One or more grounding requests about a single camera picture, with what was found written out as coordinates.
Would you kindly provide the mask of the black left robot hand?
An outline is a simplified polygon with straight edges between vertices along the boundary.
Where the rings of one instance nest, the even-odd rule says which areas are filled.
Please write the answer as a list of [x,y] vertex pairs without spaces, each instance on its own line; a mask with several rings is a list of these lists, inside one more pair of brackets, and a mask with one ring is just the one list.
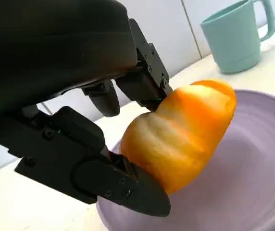
[[169,76],[124,5],[115,0],[0,0],[0,145],[19,157],[15,171],[87,204],[103,197],[165,217],[158,182],[108,150],[95,123],[64,106],[37,104],[81,89],[106,117],[120,113],[115,91],[155,111]]

